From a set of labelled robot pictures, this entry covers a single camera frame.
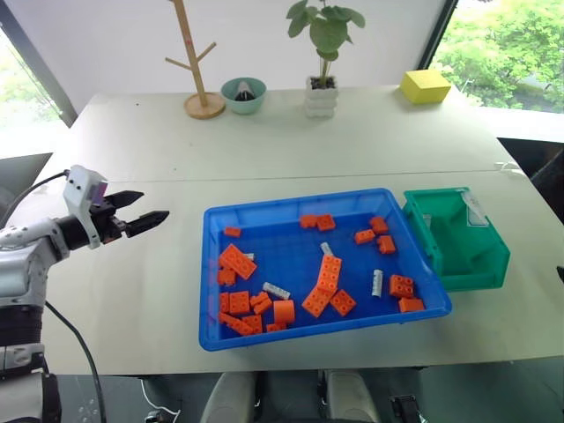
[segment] robotic arm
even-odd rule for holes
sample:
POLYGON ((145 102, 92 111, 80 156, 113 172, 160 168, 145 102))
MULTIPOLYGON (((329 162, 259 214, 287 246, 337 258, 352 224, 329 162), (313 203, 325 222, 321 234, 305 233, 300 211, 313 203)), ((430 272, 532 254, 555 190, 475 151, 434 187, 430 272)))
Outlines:
POLYGON ((119 220, 117 209, 143 193, 104 197, 106 187, 100 174, 73 166, 63 193, 69 216, 0 230, 0 422, 61 418, 56 377, 48 372, 41 343, 49 268, 74 249, 96 249, 122 233, 136 236, 168 216, 152 211, 131 222, 119 220))

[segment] yellow sponge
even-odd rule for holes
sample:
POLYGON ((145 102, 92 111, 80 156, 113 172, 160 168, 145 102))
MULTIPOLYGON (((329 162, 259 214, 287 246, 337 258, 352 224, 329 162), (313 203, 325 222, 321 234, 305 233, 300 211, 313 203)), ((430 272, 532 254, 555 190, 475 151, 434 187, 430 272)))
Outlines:
POLYGON ((414 104, 439 103, 449 93, 450 83, 437 70, 410 70, 399 89, 414 104))

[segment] wooden tree stand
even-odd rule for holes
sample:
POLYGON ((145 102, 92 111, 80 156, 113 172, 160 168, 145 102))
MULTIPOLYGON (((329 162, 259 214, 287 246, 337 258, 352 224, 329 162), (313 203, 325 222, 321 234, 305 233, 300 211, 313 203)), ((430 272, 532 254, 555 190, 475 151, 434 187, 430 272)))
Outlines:
POLYGON ((174 8, 176 10, 176 17, 178 18, 178 23, 180 24, 180 30, 182 32, 182 39, 184 40, 184 46, 186 47, 186 53, 188 53, 188 61, 190 65, 178 62, 176 60, 165 57, 165 60, 169 63, 180 66, 183 69, 187 69, 192 72, 194 77, 194 82, 196 83, 197 94, 189 96, 186 101, 184 101, 184 110, 186 113, 194 117, 195 119, 211 119, 217 115, 221 115, 226 109, 225 101, 216 93, 207 93, 204 89, 204 81, 202 81, 202 74, 200 73, 200 67, 198 63, 202 60, 205 55, 207 55, 216 46, 213 42, 210 46, 202 52, 200 56, 196 56, 196 51, 194 50, 194 42, 192 36, 190 35, 190 27, 188 25, 188 16, 186 10, 184 9, 183 0, 171 0, 174 3, 174 8))

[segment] green storage bin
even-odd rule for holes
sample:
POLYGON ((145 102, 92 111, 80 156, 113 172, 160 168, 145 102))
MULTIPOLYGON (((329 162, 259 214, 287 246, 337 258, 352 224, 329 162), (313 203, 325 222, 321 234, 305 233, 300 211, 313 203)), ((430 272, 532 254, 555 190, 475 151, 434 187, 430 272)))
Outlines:
POLYGON ((406 191, 404 215, 447 291, 500 288, 509 249, 488 218, 488 226, 468 223, 465 191, 406 191))

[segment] small bowl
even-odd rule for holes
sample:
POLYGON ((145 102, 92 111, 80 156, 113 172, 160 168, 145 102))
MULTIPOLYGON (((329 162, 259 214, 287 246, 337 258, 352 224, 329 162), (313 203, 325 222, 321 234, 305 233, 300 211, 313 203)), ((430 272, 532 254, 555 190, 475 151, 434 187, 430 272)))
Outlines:
POLYGON ((238 115, 252 115, 263 104, 266 85, 260 79, 255 78, 236 78, 227 81, 221 87, 221 95, 226 99, 227 106, 238 115), (239 89, 239 83, 245 81, 255 95, 254 100, 235 101, 235 95, 239 89))

